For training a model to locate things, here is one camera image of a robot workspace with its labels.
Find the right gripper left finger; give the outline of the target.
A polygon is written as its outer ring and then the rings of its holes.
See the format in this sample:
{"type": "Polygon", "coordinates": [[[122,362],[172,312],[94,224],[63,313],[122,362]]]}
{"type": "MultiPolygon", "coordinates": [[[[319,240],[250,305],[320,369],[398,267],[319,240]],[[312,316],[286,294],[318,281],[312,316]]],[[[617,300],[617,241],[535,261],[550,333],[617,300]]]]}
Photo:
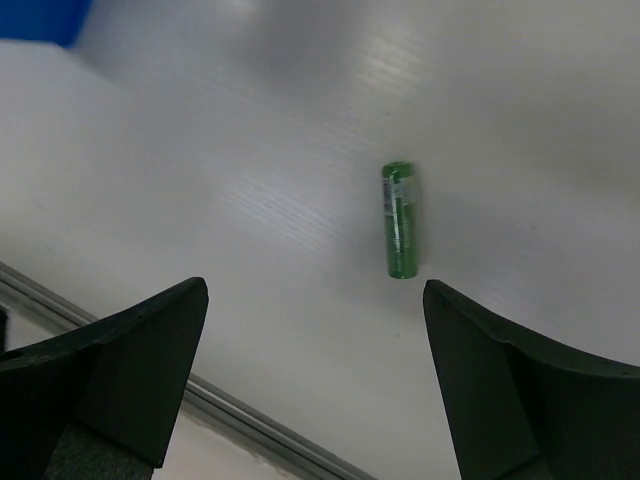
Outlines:
{"type": "Polygon", "coordinates": [[[206,282],[193,277],[81,328],[3,348],[2,478],[151,478],[207,307],[206,282]]]}

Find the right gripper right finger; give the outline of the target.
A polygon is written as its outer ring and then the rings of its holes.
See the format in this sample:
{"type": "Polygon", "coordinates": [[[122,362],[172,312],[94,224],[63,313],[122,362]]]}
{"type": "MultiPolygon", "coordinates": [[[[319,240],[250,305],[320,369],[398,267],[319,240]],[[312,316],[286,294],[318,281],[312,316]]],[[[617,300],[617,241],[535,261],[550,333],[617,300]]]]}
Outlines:
{"type": "Polygon", "coordinates": [[[423,309],[464,479],[636,479],[639,369],[507,320],[440,280],[423,309]]]}

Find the blue plastic organizer bin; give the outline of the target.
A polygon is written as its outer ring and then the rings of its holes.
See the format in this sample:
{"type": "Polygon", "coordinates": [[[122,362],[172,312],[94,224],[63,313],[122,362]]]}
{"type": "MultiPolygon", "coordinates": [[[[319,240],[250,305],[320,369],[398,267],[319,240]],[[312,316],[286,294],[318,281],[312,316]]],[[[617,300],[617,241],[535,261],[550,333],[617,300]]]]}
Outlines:
{"type": "Polygon", "coordinates": [[[0,0],[1,39],[72,47],[92,0],[0,0]]]}

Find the green transparent lip balm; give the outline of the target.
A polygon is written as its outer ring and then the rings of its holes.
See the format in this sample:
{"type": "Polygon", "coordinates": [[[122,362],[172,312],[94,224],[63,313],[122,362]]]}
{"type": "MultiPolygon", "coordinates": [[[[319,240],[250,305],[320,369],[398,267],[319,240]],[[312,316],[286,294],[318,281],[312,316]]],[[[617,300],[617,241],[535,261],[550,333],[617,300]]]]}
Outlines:
{"type": "Polygon", "coordinates": [[[388,275],[410,279],[418,274],[418,220],[415,169],[398,160],[381,169],[384,232],[388,275]]]}

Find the front aluminium rail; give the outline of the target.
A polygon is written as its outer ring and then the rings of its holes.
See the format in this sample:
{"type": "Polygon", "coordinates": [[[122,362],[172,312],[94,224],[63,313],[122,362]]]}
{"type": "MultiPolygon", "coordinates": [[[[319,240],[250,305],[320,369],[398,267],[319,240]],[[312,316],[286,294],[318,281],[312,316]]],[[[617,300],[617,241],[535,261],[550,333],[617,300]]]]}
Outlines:
{"type": "Polygon", "coordinates": [[[95,319],[17,271],[1,270],[1,311],[53,337],[1,351],[5,479],[148,479],[181,411],[252,457],[301,479],[364,472],[190,373],[208,306],[199,277],[95,319]]]}

